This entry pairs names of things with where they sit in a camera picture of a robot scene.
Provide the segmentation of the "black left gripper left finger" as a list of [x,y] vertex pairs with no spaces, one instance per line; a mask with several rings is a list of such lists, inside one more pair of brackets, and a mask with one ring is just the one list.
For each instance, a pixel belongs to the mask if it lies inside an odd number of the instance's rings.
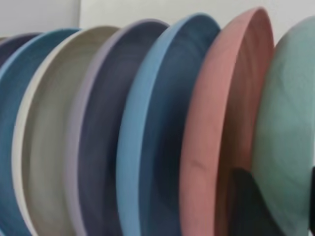
[[282,236],[251,173],[242,168],[230,171],[230,235]]

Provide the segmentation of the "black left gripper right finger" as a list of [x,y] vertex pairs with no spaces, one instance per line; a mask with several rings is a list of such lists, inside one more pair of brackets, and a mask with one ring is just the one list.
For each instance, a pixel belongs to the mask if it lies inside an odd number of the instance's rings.
[[315,232],[315,167],[312,169],[311,203],[310,203],[310,231]]

